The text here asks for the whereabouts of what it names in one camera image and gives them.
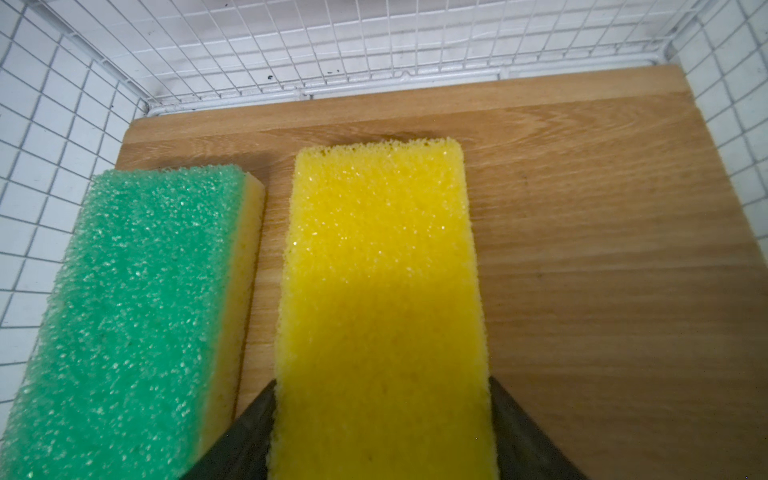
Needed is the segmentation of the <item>yellow sponge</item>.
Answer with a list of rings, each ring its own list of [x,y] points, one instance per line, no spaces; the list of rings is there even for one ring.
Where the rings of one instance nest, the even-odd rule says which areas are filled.
[[[272,479],[495,479],[464,155],[302,150],[275,342]]]

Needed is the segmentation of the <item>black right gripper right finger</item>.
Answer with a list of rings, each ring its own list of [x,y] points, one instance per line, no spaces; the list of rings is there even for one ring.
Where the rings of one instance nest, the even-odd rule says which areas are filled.
[[[489,391],[500,479],[588,479],[493,376]]]

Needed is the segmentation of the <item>light green sponge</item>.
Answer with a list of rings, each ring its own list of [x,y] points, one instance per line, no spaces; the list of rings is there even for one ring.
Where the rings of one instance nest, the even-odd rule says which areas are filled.
[[[266,190],[111,170],[85,199],[12,407],[5,479],[178,479],[234,417]]]

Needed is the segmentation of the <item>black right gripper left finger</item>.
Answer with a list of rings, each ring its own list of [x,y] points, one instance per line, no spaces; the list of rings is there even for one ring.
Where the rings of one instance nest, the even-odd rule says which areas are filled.
[[[275,387],[276,381],[271,380],[182,479],[267,479]]]

